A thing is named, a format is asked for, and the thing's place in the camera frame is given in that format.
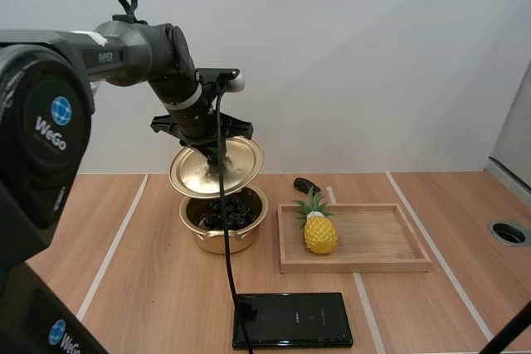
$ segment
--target gold pot lid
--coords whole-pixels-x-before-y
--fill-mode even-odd
[[[258,174],[264,162],[262,148],[254,140],[233,137],[226,140],[223,182],[226,195],[240,191]],[[218,168],[208,165],[198,151],[183,148],[169,168],[173,188],[192,198],[219,197]]]

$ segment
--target pot handle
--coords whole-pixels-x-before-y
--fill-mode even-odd
[[[216,238],[217,236],[223,237],[225,233],[223,231],[208,231],[205,235],[199,235],[197,234],[197,237],[200,240],[208,241],[211,238]],[[229,230],[229,238],[236,238],[237,240],[243,240],[247,234],[244,234],[242,236],[239,236],[234,230]]]

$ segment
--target black metal rod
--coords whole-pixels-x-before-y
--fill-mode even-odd
[[[531,325],[531,302],[522,308],[505,327],[481,350],[480,354],[502,352],[520,333]]]

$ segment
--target phone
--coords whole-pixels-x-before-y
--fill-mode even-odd
[[[238,294],[253,347],[351,347],[341,293]],[[234,316],[234,348],[246,348]]]

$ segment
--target gold pot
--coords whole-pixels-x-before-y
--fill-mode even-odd
[[[260,223],[264,220],[267,214],[267,198],[262,190],[252,184],[244,187],[236,193],[240,200],[246,203],[258,215],[256,220],[246,228],[241,230],[229,230],[229,241],[231,244],[231,253],[244,250],[251,245],[258,234]],[[197,199],[185,196],[181,201],[179,213],[181,220],[186,227],[193,232],[193,238],[197,245],[207,252],[224,254],[225,243],[223,239],[223,231],[204,230],[197,226],[201,216],[208,213],[208,204],[211,200]]]

